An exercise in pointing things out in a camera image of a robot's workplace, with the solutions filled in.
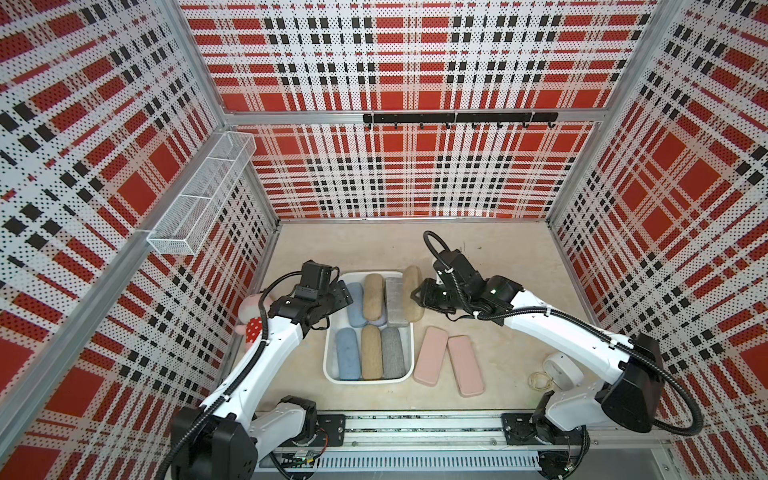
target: red polka dot fabric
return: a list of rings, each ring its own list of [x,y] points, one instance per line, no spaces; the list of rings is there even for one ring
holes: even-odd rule
[[[248,322],[245,329],[245,341],[246,343],[255,343],[261,337],[261,317],[252,319]]]

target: wall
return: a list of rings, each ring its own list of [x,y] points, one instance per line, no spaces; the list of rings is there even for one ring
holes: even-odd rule
[[[601,324],[661,340],[694,478],[768,465],[768,5],[687,1],[554,225]],[[689,422],[670,394],[660,414]]]
[[[0,2],[0,61],[2,402],[213,125],[154,2]],[[240,184],[203,253],[150,255],[0,478],[151,472],[265,243]]]
[[[601,107],[656,4],[180,3],[231,111]]]
[[[478,216],[543,219],[589,123],[242,127],[281,218]]]
[[[656,5],[180,3],[232,112],[600,108]],[[243,130],[282,218],[543,219],[591,123]]]

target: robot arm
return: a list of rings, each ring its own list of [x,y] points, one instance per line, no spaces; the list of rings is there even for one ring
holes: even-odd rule
[[[438,252],[430,237],[440,243]],[[630,339],[581,322],[553,309],[522,285],[503,276],[483,279],[459,250],[451,251],[436,234],[424,232],[435,257],[437,280],[426,279],[411,294],[419,305],[445,315],[464,310],[459,318],[488,320],[534,336],[576,359],[601,380],[567,392],[547,392],[534,421],[540,439],[552,438],[579,425],[612,421],[635,432],[655,425],[678,435],[696,435],[703,427],[693,397],[661,367],[659,343],[644,334]],[[664,383],[688,406],[693,421],[680,428],[656,420]]]
[[[434,237],[444,250],[429,242]],[[580,425],[613,421],[635,432],[652,425],[679,435],[696,435],[703,421],[695,401],[660,367],[658,342],[640,334],[636,339],[588,325],[554,310],[520,284],[503,276],[483,279],[464,255],[451,251],[432,232],[425,242],[437,261],[437,280],[426,279],[412,294],[419,305],[441,313],[461,309],[475,318],[527,333],[576,359],[600,380],[567,392],[547,392],[533,415],[538,437],[548,442]],[[314,402],[286,397],[267,415],[253,421],[266,388],[288,355],[322,318],[352,303],[343,281],[331,281],[333,270],[312,260],[303,264],[291,296],[270,308],[266,339],[254,344],[233,372],[200,409],[183,408],[171,423],[174,447],[158,470],[163,478],[172,463],[175,480],[248,478],[257,462],[288,439],[314,436]],[[664,382],[688,405],[693,424],[687,429],[655,420]]]
[[[263,457],[286,440],[310,440],[315,435],[315,402],[293,396],[255,419],[253,414],[267,387],[288,355],[323,318],[352,303],[338,276],[338,268],[312,260],[300,272],[283,275],[269,287],[267,296],[281,280],[301,276],[289,296],[281,296],[262,310],[263,332],[229,376],[195,409],[182,408],[171,421],[173,447],[157,471],[164,479],[171,468],[174,480],[236,480],[250,478]]]

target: wire mesh basket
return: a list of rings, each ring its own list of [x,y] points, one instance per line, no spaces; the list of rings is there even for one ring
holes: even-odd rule
[[[162,254],[197,255],[248,164],[253,135],[226,132],[149,235]]]

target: perforated panel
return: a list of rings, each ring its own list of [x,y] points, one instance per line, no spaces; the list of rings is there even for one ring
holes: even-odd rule
[[[768,5],[686,2],[556,226],[603,326],[661,340],[694,478],[765,478]],[[671,392],[659,413],[686,424]]]
[[[171,416],[215,386],[269,234],[239,180],[202,253],[151,254],[0,478],[151,478]],[[32,475],[39,462],[45,468]]]
[[[211,131],[154,3],[0,5],[0,400]]]
[[[180,3],[231,111],[602,107],[656,5]]]
[[[542,218],[591,124],[242,127],[282,218]]]

